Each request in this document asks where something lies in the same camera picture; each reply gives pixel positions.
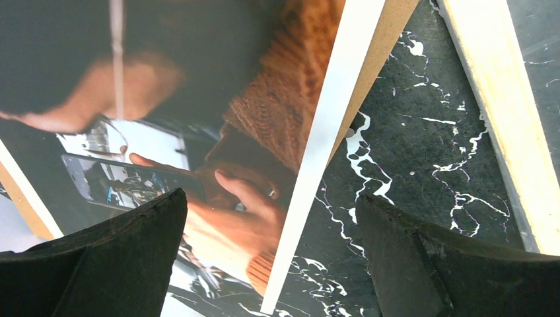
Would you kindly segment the white wooden picture frame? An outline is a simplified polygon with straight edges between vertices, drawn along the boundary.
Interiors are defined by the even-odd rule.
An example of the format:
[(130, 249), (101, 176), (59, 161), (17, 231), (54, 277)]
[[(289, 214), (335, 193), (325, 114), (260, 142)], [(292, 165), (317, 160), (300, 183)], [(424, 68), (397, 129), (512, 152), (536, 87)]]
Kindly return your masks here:
[(559, 254), (559, 183), (506, 1), (439, 1), (524, 247)]

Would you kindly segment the printed photo with white border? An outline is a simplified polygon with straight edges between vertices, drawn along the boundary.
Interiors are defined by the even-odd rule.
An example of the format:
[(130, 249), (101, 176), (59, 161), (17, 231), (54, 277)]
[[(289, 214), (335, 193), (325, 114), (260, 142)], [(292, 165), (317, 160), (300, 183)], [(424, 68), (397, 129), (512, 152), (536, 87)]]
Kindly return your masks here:
[(56, 236), (176, 188), (168, 303), (249, 316), (292, 258), (383, 1), (2, 1), (1, 161)]

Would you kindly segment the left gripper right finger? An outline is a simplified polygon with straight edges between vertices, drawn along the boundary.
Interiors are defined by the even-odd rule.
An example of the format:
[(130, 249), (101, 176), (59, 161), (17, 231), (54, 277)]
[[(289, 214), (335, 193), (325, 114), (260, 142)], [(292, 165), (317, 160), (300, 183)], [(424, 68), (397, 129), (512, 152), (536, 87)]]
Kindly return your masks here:
[(357, 223), (383, 316), (558, 316), (559, 258), (470, 238), (357, 200)]

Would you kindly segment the clear plastic sheet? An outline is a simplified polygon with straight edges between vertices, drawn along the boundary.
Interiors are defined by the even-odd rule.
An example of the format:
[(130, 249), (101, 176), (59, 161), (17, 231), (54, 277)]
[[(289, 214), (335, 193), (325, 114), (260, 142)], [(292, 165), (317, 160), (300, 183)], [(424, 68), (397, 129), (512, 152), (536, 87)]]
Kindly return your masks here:
[(559, 0), (510, 0), (508, 7), (559, 174)]

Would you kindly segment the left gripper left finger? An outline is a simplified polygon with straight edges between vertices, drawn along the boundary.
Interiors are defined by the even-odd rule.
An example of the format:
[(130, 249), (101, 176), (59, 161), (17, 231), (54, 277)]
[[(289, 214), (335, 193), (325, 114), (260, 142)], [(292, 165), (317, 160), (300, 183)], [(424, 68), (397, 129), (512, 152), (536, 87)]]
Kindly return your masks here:
[(188, 214), (181, 189), (1, 254), (2, 316), (159, 316)]

